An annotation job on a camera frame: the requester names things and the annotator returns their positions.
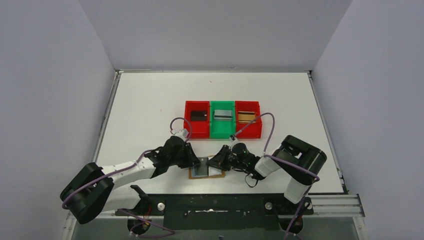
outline screw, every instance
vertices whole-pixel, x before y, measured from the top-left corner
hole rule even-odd
[[[272,203],[270,203],[270,202],[265,203],[265,209],[266,209],[266,210],[271,210],[271,209],[273,209],[273,204],[272,204]]]
[[[163,202],[159,202],[157,204],[157,210],[163,211],[165,209],[165,204]]]

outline gray wall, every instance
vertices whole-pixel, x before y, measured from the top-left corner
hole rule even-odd
[[[116,69],[311,70],[352,0],[80,0]]]
[[[1,239],[59,239],[114,69],[77,0],[0,3]]]
[[[371,240],[424,239],[424,1],[353,0],[312,77]]]

